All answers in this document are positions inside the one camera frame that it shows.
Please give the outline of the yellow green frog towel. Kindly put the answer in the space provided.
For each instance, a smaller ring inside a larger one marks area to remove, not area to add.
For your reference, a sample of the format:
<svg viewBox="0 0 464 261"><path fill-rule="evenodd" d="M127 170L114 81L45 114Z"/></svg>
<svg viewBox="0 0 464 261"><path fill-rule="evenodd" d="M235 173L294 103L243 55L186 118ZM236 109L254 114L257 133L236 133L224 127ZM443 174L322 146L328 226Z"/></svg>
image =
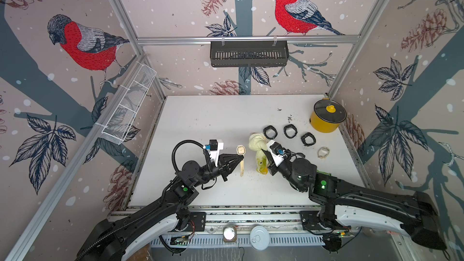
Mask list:
<svg viewBox="0 0 464 261"><path fill-rule="evenodd" d="M257 171L262 175L268 173L268 159L264 153L267 151L267 143L268 139L263 134L255 133L249 137L248 147L256 152Z"/></svg>

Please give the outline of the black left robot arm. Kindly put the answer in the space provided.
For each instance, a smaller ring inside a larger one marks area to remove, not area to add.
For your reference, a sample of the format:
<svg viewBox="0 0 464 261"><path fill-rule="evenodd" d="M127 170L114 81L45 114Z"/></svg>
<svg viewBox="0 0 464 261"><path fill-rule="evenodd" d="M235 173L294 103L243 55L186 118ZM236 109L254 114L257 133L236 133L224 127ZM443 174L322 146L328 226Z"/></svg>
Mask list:
<svg viewBox="0 0 464 261"><path fill-rule="evenodd" d="M205 165L188 161L182 167L176 163L176 152L192 144L201 148ZM195 140L183 140L171 154L175 177L163 189L161 196L139 211L115 222L99 222L79 250L78 261L126 261L155 238L172 230L186 228L190 221L188 206L199 195L197 187L218 178L227 180L244 160L240 154L221 153L222 145L210 140L202 145Z"/></svg>

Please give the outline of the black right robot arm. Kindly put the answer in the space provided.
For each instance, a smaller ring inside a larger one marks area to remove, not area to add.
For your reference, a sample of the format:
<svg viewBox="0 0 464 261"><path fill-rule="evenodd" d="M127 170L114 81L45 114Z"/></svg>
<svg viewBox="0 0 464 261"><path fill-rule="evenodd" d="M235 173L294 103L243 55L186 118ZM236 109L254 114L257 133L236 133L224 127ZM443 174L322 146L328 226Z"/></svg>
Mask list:
<svg viewBox="0 0 464 261"><path fill-rule="evenodd" d="M268 149L265 156L272 175L280 173L291 187L307 193L318 212L301 211L304 230L330 237L355 227L391 231L423 247L446 250L439 214L424 192L396 195L357 186L318 172L300 153L284 148Z"/></svg>

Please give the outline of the cream strap analog watch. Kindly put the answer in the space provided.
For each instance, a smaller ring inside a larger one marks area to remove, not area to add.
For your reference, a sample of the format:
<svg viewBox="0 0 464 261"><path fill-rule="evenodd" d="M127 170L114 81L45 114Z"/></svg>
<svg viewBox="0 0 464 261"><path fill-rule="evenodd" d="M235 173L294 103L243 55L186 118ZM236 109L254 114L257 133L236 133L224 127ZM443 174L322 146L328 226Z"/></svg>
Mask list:
<svg viewBox="0 0 464 261"><path fill-rule="evenodd" d="M321 147L319 148L317 155L320 159L325 159L329 156L330 149L328 147Z"/></svg>

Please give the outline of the black digital watch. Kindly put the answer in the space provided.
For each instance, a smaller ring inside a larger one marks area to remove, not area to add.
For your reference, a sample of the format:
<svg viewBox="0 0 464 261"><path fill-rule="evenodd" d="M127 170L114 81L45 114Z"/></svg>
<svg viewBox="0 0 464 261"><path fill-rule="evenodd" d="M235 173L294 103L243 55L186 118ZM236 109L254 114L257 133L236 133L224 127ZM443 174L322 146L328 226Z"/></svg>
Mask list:
<svg viewBox="0 0 464 261"><path fill-rule="evenodd" d="M285 137L288 139L293 139L298 134L298 130L296 126L293 124L288 124L284 126L283 132L284 132Z"/></svg>
<svg viewBox="0 0 464 261"><path fill-rule="evenodd" d="M304 133L300 139L305 147L313 146L317 142L316 137L310 132Z"/></svg>
<svg viewBox="0 0 464 261"><path fill-rule="evenodd" d="M272 125L269 125L269 126L266 126L264 129L263 129L263 135L268 139L268 140L274 140L277 136L278 136L278 132L277 132L277 129L272 126Z"/></svg>

